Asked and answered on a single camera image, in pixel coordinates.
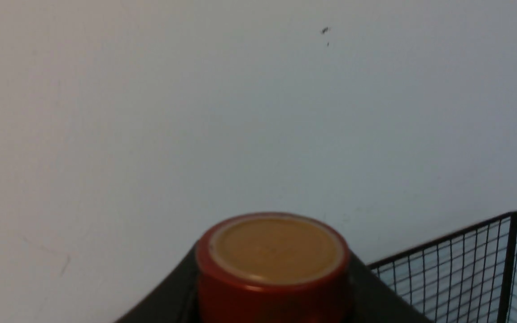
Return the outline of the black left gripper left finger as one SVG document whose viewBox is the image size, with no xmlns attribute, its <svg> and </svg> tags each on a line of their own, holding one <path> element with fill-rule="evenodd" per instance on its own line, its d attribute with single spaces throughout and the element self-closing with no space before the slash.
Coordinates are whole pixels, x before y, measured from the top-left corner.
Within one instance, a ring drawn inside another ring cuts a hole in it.
<svg viewBox="0 0 517 323">
<path fill-rule="evenodd" d="M 116 323 L 201 323 L 197 300 L 196 246 L 174 270 Z"/>
</svg>

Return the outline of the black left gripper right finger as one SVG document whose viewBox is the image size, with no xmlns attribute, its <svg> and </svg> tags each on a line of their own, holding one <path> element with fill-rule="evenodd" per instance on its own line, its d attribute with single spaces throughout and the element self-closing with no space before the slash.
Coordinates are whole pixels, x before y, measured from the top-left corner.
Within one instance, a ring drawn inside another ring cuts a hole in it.
<svg viewBox="0 0 517 323">
<path fill-rule="evenodd" d="M 383 283 L 353 252 L 348 266 L 353 283 L 354 306 L 349 323 L 430 323 Z"/>
</svg>

